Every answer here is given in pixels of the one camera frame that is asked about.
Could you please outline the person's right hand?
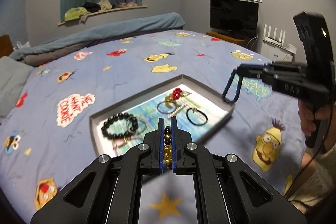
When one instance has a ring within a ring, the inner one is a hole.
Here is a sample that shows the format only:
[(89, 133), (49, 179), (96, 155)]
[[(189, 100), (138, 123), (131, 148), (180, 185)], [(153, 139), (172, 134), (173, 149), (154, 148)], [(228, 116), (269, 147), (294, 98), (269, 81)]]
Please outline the person's right hand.
[(315, 113), (307, 107), (306, 103), (298, 100), (298, 114), (301, 123), (301, 130), (306, 136), (310, 136), (316, 130), (314, 121), (324, 121), (330, 118), (331, 111), (335, 106), (323, 106)]

